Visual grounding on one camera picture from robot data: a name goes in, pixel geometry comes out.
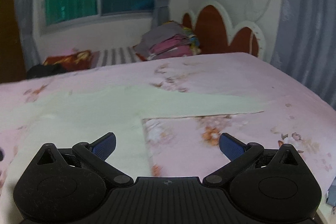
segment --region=blue gripper pad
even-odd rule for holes
[[[113,133],[107,133],[90,146],[93,154],[102,160],[106,160],[116,148],[116,137]]]
[[[332,207],[336,207],[336,178],[334,179],[328,190],[327,204]]]
[[[224,134],[222,134],[219,139],[219,148],[222,153],[231,161],[240,157],[245,152],[244,147],[231,140]]]

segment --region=bed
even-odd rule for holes
[[[91,69],[141,62],[132,47],[120,47],[93,52]]]
[[[217,9],[212,7],[210,13],[217,15]],[[195,18],[202,18],[202,13]],[[217,46],[211,44],[212,40],[202,38],[202,33],[209,31],[204,26],[203,31],[198,31],[198,26],[204,23],[194,19],[190,17],[191,27],[200,35],[204,53],[215,53],[212,51],[217,51],[214,48]],[[262,102],[262,110],[214,116],[142,117],[142,134],[133,137],[146,150],[136,154],[138,147],[130,138],[119,146],[121,150],[129,149],[129,156],[116,158],[112,154],[107,162],[117,164],[116,167],[126,170],[133,178],[199,176],[202,179],[228,163],[216,138],[208,138],[208,135],[228,132],[245,143],[259,142],[275,149],[282,143],[291,143],[321,186],[321,218],[325,223],[336,223],[331,207],[325,205],[327,189],[336,176],[336,112],[299,82],[255,57],[261,58],[264,49],[263,35],[257,26],[242,24],[238,32],[244,28],[249,30],[243,30],[239,39],[233,35],[232,26],[223,25],[227,33],[231,28],[231,38],[224,40],[221,51],[229,53],[104,66],[0,85],[0,148],[5,155],[0,162],[0,223],[20,222],[21,216],[12,200],[13,187],[43,143],[53,142],[65,148],[80,141],[92,142],[108,131],[113,132],[113,124],[97,113],[112,111],[118,105],[101,109],[102,106],[96,105],[97,98],[104,101],[111,96],[114,86],[128,90],[139,85],[193,94],[194,103],[198,98],[201,100],[202,94],[254,98]],[[237,51],[252,51],[255,56],[231,52],[230,45],[235,43]],[[73,111],[76,100],[81,100],[81,107],[76,106]],[[125,103],[139,109],[150,107],[139,106],[135,100]]]

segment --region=headboard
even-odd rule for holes
[[[263,59],[265,38],[260,28],[251,21],[233,27],[227,11],[216,1],[204,5],[197,16],[187,11],[182,23],[194,30],[202,54],[246,52]]]

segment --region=pillow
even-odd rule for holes
[[[67,56],[49,56],[43,65],[61,64],[67,71],[85,70],[91,67],[91,51],[83,51]]]

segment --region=floral pattern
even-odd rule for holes
[[[222,167],[229,162],[218,147],[222,132],[244,143],[255,141],[270,149],[291,143],[312,170],[323,194],[336,175],[334,111],[289,76],[280,75],[274,67],[247,54],[199,55],[107,66],[98,71],[81,71],[78,75],[68,73],[0,85],[0,110],[6,115],[11,109],[30,104],[39,107],[39,99],[60,91],[71,96],[97,92],[112,85],[151,85],[180,92],[262,97],[267,102],[263,113],[144,120],[153,176],[198,176],[202,179]],[[34,122],[36,117],[32,115],[29,119]],[[2,188],[2,185],[17,153],[18,142],[27,133],[27,124],[21,120],[10,127],[0,123],[0,146],[5,154],[0,161],[3,191],[0,213],[8,203],[4,200],[7,187]]]

